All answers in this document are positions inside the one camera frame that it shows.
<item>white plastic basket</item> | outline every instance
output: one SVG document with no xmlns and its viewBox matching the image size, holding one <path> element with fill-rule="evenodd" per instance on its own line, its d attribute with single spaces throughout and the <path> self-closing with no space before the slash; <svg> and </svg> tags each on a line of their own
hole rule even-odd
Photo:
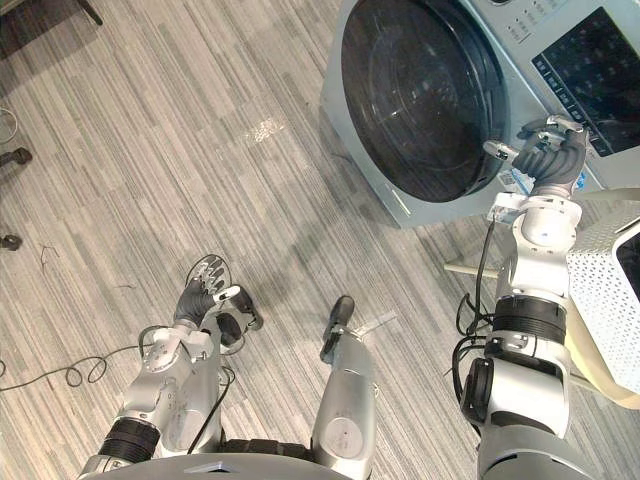
<svg viewBox="0 0 640 480">
<path fill-rule="evenodd" d="M 567 264 L 571 297 L 611 376 L 640 393 L 640 300 L 617 256 L 618 248 L 638 235 L 640 203 L 635 203 L 580 232 Z"/>
</svg>

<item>washing machine door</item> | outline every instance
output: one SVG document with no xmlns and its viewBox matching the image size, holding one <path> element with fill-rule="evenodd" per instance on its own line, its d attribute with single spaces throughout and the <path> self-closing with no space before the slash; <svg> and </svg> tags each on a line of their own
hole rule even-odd
<svg viewBox="0 0 640 480">
<path fill-rule="evenodd" d="M 482 143 L 502 136 L 502 75 L 458 2 L 361 0 L 344 30 L 341 63 L 358 136 L 398 188 L 448 202 L 495 176 L 499 164 Z"/>
</svg>

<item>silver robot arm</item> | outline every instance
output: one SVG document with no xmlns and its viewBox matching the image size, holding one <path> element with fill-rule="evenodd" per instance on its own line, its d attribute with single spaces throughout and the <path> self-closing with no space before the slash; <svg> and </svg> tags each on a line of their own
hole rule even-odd
<svg viewBox="0 0 640 480">
<path fill-rule="evenodd" d="M 529 197 L 500 194 L 496 200 L 498 207 L 517 212 L 514 253 L 501 269 L 484 358 L 473 362 L 460 405 L 481 434 L 478 478 L 595 479 L 564 440 L 571 368 L 564 346 L 566 254 L 581 216 L 570 198 L 584 166 L 587 133 L 551 116 L 525 126 L 521 138 L 521 151 L 485 143 L 488 153 L 536 182 Z"/>
<path fill-rule="evenodd" d="M 201 265 L 212 273 L 212 262 L 219 257 L 209 257 Z M 192 278 L 178 301 L 173 325 L 154 331 L 111 430 L 80 479 L 146 463 L 156 452 L 173 457 L 215 451 L 223 441 L 216 408 L 220 349 L 248 328 L 259 328 L 262 320 L 242 287 L 210 294 L 206 285 L 206 272 Z M 221 303 L 222 308 L 211 310 Z"/>
</svg>

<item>control panel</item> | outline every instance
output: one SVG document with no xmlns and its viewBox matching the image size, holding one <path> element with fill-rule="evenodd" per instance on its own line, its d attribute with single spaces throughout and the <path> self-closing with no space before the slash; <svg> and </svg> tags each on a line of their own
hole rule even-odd
<svg viewBox="0 0 640 480">
<path fill-rule="evenodd" d="M 640 145 L 640 58 L 603 7 L 533 58 L 601 157 Z"/>
<path fill-rule="evenodd" d="M 527 40 L 535 31 L 538 24 L 555 10 L 560 8 L 567 0 L 530 0 L 529 2 L 515 2 L 511 0 L 492 1 L 496 7 L 505 8 L 506 21 L 503 28 L 507 36 L 520 44 Z"/>
</svg>

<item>black electrical cord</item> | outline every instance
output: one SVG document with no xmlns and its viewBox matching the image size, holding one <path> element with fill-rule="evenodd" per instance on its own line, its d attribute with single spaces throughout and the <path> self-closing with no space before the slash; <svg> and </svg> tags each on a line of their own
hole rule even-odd
<svg viewBox="0 0 640 480">
<path fill-rule="evenodd" d="M 456 399 L 458 403 L 460 403 L 462 399 L 462 382 L 460 381 L 460 362 L 468 355 L 468 353 L 472 350 L 482 350 L 484 349 L 484 340 L 486 340 L 486 336 L 478 335 L 478 331 L 486 325 L 493 324 L 493 314 L 491 313 L 482 313 L 480 311 L 480 292 L 482 289 L 482 273 L 484 272 L 484 266 L 487 261 L 487 253 L 489 251 L 489 245 L 491 244 L 491 237 L 493 235 L 493 230 L 495 228 L 495 218 L 489 225 L 487 230 L 487 235 L 484 239 L 484 245 L 482 246 L 482 255 L 480 256 L 480 264 L 478 265 L 478 274 L 476 276 L 475 283 L 475 304 L 471 302 L 471 295 L 466 293 L 464 297 L 460 300 L 460 304 L 458 305 L 458 310 L 456 312 L 456 330 L 463 338 L 456 344 L 453 348 L 453 352 L 451 354 L 451 376 L 453 377 L 453 390 L 456 394 Z M 467 328 L 462 328 L 461 317 L 462 317 L 462 309 L 464 306 L 467 306 L 473 312 L 473 320 L 467 326 Z M 472 425 L 475 432 L 480 435 L 480 429 L 476 425 Z"/>
<path fill-rule="evenodd" d="M 143 347 L 149 347 L 151 346 L 151 344 L 145 344 L 143 345 Z M 71 388 L 77 388 L 80 385 L 82 385 L 84 383 L 85 378 L 82 376 L 82 372 L 77 368 L 79 364 L 87 362 L 89 360 L 95 360 L 96 363 L 93 365 L 93 367 L 91 367 L 91 370 L 89 370 L 89 373 L 87 374 L 86 380 L 87 383 L 96 383 L 98 380 L 100 380 L 102 377 L 104 377 L 104 374 L 107 371 L 107 368 L 109 367 L 108 363 L 107 363 L 107 359 L 113 355 L 115 355 L 116 353 L 120 353 L 120 352 L 124 352 L 125 350 L 133 350 L 136 348 L 140 348 L 139 345 L 128 345 L 126 347 L 121 347 L 118 348 L 116 350 L 112 350 L 111 352 L 107 353 L 106 355 L 90 355 L 88 357 L 84 357 L 81 358 L 80 360 L 77 360 L 76 362 L 72 363 L 71 365 L 68 365 L 66 367 L 61 367 L 61 368 L 56 368 L 55 370 L 50 370 L 48 372 L 43 373 L 42 375 L 38 375 L 36 378 L 29 380 L 28 382 L 24 382 L 24 383 L 19 383 L 17 385 L 12 385 L 10 387 L 4 387 L 4 388 L 0 388 L 0 392 L 8 392 L 11 390 L 17 390 L 20 388 L 24 388 L 26 386 L 31 385 L 32 383 L 37 382 L 38 380 L 42 380 L 45 377 L 48 377 L 50 375 L 53 375 L 55 373 L 59 373 L 59 372 L 65 372 L 64 375 L 64 379 L 67 382 L 67 385 Z M 0 378 L 2 378 L 6 372 L 7 368 L 6 368 L 6 364 L 0 360 Z"/>
<path fill-rule="evenodd" d="M 155 330 L 160 330 L 161 328 L 169 328 L 166 325 L 150 325 L 148 327 L 143 328 L 138 334 L 138 353 L 140 354 L 140 358 L 144 357 L 144 339 L 145 337 Z"/>
<path fill-rule="evenodd" d="M 220 407 L 220 404 L 222 403 L 222 400 L 224 400 L 224 397 L 227 396 L 227 392 L 229 391 L 229 387 L 231 386 L 231 384 L 233 382 L 236 381 L 236 372 L 234 372 L 233 369 L 231 369 L 230 367 L 227 367 L 225 365 L 221 365 L 220 368 L 222 368 L 222 370 L 225 372 L 225 375 L 227 376 L 227 382 L 224 384 L 224 390 L 222 390 L 222 394 L 220 395 L 220 397 L 218 397 L 218 400 L 216 400 L 216 403 L 213 404 L 213 407 L 211 407 L 211 411 L 209 411 L 209 415 L 207 415 L 207 418 L 205 419 L 204 423 L 202 424 L 202 427 L 200 427 L 200 430 L 198 431 L 198 434 L 193 439 L 193 442 L 191 442 L 191 445 L 189 446 L 189 449 L 187 450 L 187 455 L 190 455 L 191 453 L 193 453 L 193 450 L 196 448 L 196 445 L 198 445 L 198 442 L 200 441 L 200 438 L 202 437 L 202 434 L 207 429 L 207 426 L 209 425 L 209 422 L 211 422 L 211 419 L 213 418 L 213 415 L 216 413 L 216 411 Z"/>
</svg>

